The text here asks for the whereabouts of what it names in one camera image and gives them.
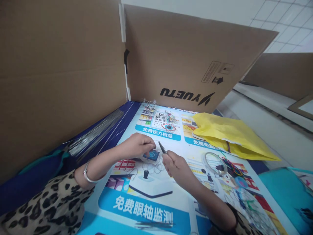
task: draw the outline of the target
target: cardboard panel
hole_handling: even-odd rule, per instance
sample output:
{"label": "cardboard panel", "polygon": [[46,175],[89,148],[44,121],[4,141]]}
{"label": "cardboard panel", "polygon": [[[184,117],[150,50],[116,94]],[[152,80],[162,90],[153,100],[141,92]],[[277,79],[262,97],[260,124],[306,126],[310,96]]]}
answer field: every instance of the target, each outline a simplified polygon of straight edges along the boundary
{"label": "cardboard panel", "polygon": [[313,53],[266,53],[244,81],[299,100],[313,91]]}
{"label": "cardboard panel", "polygon": [[125,5],[131,98],[212,112],[277,32]]}
{"label": "cardboard panel", "polygon": [[118,1],[1,3],[0,183],[126,101]]}
{"label": "cardboard panel", "polygon": [[0,12],[0,78],[124,62],[117,0],[12,0]]}

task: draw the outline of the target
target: blue cloth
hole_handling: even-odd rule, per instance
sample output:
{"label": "blue cloth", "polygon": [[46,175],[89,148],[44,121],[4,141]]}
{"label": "blue cloth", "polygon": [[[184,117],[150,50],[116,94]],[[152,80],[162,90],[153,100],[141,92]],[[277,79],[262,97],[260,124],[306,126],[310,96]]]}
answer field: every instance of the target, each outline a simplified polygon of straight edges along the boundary
{"label": "blue cloth", "polygon": [[313,197],[292,170],[313,174],[312,171],[285,167],[266,172],[259,177],[298,232],[309,235],[313,229],[313,220],[310,219]]}

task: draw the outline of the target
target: hand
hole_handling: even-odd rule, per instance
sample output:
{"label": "hand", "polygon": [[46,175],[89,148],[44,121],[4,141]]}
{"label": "hand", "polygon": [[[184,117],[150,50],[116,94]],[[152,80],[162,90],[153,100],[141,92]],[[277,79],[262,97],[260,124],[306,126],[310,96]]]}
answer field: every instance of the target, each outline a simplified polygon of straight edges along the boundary
{"label": "hand", "polygon": [[168,150],[168,154],[163,154],[163,165],[169,176],[173,177],[176,183],[191,193],[202,184],[192,173],[186,160],[176,153]]}
{"label": "hand", "polygon": [[156,144],[151,137],[135,133],[118,145],[118,147],[122,150],[123,159],[130,159],[143,155],[144,153],[149,156],[149,151],[155,149]]}

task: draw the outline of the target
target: magnifying glass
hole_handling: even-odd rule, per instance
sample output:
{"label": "magnifying glass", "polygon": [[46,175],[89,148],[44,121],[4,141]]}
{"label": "magnifying glass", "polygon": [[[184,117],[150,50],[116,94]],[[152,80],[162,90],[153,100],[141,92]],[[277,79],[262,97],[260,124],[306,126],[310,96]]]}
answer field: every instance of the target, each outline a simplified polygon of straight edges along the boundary
{"label": "magnifying glass", "polygon": [[215,153],[207,152],[202,157],[202,163],[214,174],[225,175],[227,174],[227,165]]}

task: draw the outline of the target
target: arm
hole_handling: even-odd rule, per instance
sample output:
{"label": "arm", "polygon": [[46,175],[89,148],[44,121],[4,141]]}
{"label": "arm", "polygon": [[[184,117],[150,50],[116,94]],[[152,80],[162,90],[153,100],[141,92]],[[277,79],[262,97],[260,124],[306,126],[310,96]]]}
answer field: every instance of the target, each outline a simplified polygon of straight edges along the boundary
{"label": "arm", "polygon": [[236,217],[226,203],[200,183],[183,157],[172,151],[167,152],[163,155],[163,164],[169,176],[204,206],[210,220],[222,231],[234,229]]}
{"label": "arm", "polygon": [[[156,147],[152,138],[135,133],[120,145],[111,148],[95,156],[88,164],[87,175],[91,180],[101,179],[108,170],[119,160],[130,159],[149,151]],[[88,182],[84,177],[86,164],[77,168],[74,177],[79,186],[83,189],[91,189],[95,184]]]}

